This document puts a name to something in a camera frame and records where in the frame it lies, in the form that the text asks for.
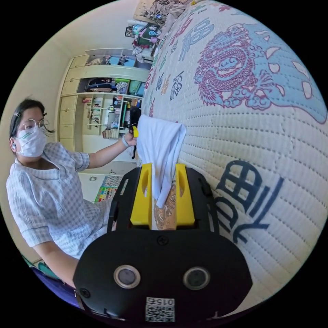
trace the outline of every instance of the face mask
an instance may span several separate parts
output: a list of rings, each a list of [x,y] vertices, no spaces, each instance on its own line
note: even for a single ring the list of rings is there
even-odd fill
[[[20,154],[25,157],[39,157],[42,155],[47,143],[47,137],[39,127],[35,127],[33,132],[23,130],[18,133],[17,139],[20,144]]]

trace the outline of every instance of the eyeglasses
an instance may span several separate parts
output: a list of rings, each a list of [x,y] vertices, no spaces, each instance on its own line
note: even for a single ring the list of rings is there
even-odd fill
[[[25,130],[31,133],[34,132],[36,126],[42,129],[43,132],[47,132],[49,127],[49,122],[45,119],[41,120],[40,122],[36,122],[35,120],[30,119],[24,123],[21,130],[22,131]]]

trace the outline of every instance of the woman's arm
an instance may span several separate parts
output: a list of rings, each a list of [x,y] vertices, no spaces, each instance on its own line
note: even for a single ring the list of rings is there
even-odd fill
[[[120,139],[118,142],[111,146],[98,150],[96,153],[89,154],[90,162],[88,168],[98,168],[110,163],[119,154],[123,153],[127,149],[127,146],[135,146],[136,139],[131,133],[127,133],[124,136],[126,144]]]
[[[50,270],[68,285],[74,286],[73,277],[78,260],[64,253],[54,242],[46,242],[33,247]]]

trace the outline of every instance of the yellow bracket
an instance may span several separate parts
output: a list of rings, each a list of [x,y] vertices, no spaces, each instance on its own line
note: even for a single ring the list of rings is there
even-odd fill
[[[176,219],[177,227],[193,226],[195,223],[191,193],[187,178],[186,166],[176,165]]]
[[[151,192],[151,167],[152,164],[144,164],[141,168],[137,192],[134,199],[131,223],[134,226],[148,226],[151,229],[152,218],[152,192]]]
[[[139,132],[137,130],[137,127],[133,126],[132,129],[133,129],[133,137],[137,138],[139,136]]]

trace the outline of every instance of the clothes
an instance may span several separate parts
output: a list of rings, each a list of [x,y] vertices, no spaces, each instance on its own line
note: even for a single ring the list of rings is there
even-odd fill
[[[35,170],[17,160],[11,166],[6,186],[12,215],[30,247],[54,241],[78,259],[106,233],[110,201],[93,204],[83,199],[77,172],[88,167],[88,154],[72,153],[51,142],[42,157],[59,170]]]
[[[143,163],[152,163],[152,196],[162,208],[171,190],[186,128],[179,123],[141,115],[138,132],[137,152]]]

